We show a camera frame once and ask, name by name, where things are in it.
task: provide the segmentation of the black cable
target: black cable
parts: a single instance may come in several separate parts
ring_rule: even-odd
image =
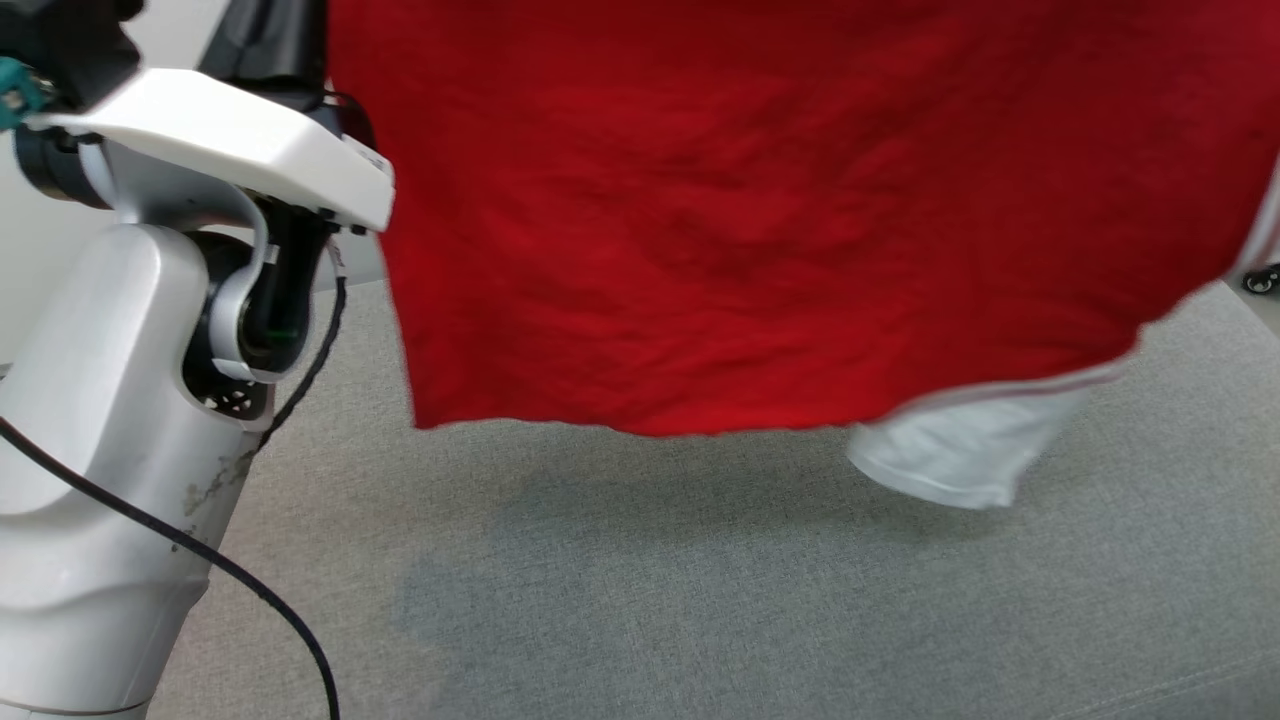
[[[67,465],[63,465],[47,452],[41,450],[40,446],[31,442],[27,436],[18,432],[18,429],[9,424],[9,420],[4,418],[0,418],[0,438],[8,441],[9,445],[18,450],[18,452],[26,455],[32,462],[40,465],[59,480],[63,480],[90,498],[164,537],[166,541],[182,546],[198,557],[212,562],[219,570],[227,573],[242,585],[253,591],[257,597],[262,598],[262,601],[270,605],[271,609],[279,612],[284,618],[284,621],[288,623],[289,626],[298,633],[298,637],[302,638],[302,642],[306,643],[307,650],[311,651],[311,656],[315,657],[316,665],[320,667],[320,676],[324,679],[325,696],[329,698],[329,717],[332,720],[339,719],[338,685],[333,680],[333,670],[329,669],[329,660],[325,657],[324,650],[320,647],[320,642],[311,633],[311,629],[307,628],[307,624],[302,621],[302,618],[300,618],[298,614],[289,607],[289,603],[284,602],[284,600],[275,594],[271,588],[266,587],[262,580],[259,580],[250,574],[248,570],[241,568],[233,560],[207,544],[197,541],[187,533],[183,533],[178,528],[174,528],[155,515],[134,507],[120,497],[97,487],[91,480],[84,479],[78,473]]]
[[[316,351],[316,359],[311,363],[311,368],[307,373],[302,375],[302,380],[298,382],[297,389],[289,396],[289,400],[280,407],[280,411],[275,414],[275,420],[271,427],[262,433],[262,441],[257,446],[257,451],[261,452],[266,443],[271,441],[275,436],[275,430],[280,429],[293,411],[298,409],[298,404],[302,398],[307,396],[311,391],[311,386],[315,384],[316,377],[320,375],[320,370],[324,370],[325,363],[329,361],[329,354],[333,351],[333,343],[338,340],[338,331],[342,329],[342,314],[347,309],[347,278],[343,277],[342,270],[335,265],[337,277],[334,278],[334,288],[337,293],[333,299],[333,314],[329,316],[329,332],[325,333],[324,340],[320,341],[320,350]]]
[[[337,287],[337,295],[334,297],[333,314],[329,319],[329,332],[325,333],[324,340],[320,342],[320,348],[316,351],[316,359],[311,363],[307,373],[302,377],[297,389],[293,391],[288,402],[285,402],[276,414],[275,420],[271,421],[270,429],[262,434],[259,451],[266,446],[266,442],[271,439],[275,430],[280,429],[280,425],[289,419],[289,415],[293,414],[298,404],[302,402],[302,398],[306,397],[307,391],[310,391],[311,386],[315,384],[316,377],[320,375],[325,363],[329,360],[329,354],[333,351],[334,341],[338,340],[338,331],[342,327],[342,314],[347,309],[347,278],[342,274],[340,260],[337,255],[334,255],[334,269],[338,275],[334,283]],[[289,603],[284,602],[284,600],[275,594],[271,588],[266,587],[262,580],[259,580],[248,570],[241,568],[233,560],[218,552],[212,547],[197,541],[155,515],[136,507],[128,501],[102,489],[67,465],[63,465],[51,455],[41,450],[40,446],[31,442],[31,438],[22,434],[5,418],[0,418],[0,438],[14,446],[18,452],[22,452],[32,462],[40,465],[49,474],[63,480],[72,488],[84,493],[91,500],[100,502],[129,520],[133,520],[143,528],[161,536],[169,542],[191,551],[197,557],[209,561],[223,573],[230,575],[236,582],[253,591],[253,594],[260,597],[264,602],[271,606],[273,610],[279,612],[280,616],[284,618],[284,621],[288,623],[289,626],[293,628],[293,632],[296,632],[298,637],[302,638],[302,642],[306,643],[307,650],[311,651],[311,657],[315,659],[316,667],[320,669],[320,679],[324,682],[325,700],[329,702],[329,719],[340,720],[342,712],[338,707],[338,684],[334,682],[333,669],[329,667],[329,659],[325,656],[324,648],[320,647],[320,641],[316,639],[311,628],[307,626],[302,618],[298,616],[292,607],[289,607]]]

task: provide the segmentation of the gray carpet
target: gray carpet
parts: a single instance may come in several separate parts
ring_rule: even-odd
[[[1225,287],[992,512],[868,482],[844,430],[416,433],[383,293],[225,543],[347,717],[1280,717],[1280,342]],[[323,716],[301,642],[215,575],[151,717]]]

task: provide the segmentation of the wheel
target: wheel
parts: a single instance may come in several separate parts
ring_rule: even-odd
[[[1280,270],[1267,268],[1256,273],[1245,273],[1240,286],[1253,295],[1266,295],[1275,290],[1277,282],[1280,282]]]

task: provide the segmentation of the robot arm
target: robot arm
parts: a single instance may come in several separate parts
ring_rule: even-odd
[[[47,454],[0,443],[0,720],[145,717],[211,556],[58,478],[216,548],[330,236],[388,222],[367,118],[324,91],[324,8],[233,3],[205,74],[141,64],[137,3],[0,0],[0,128],[32,183],[119,220],[0,382]]]

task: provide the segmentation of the red cloth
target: red cloth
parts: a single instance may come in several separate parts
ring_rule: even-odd
[[[1276,0],[334,0],[420,427],[873,419],[1116,359],[1235,259]]]

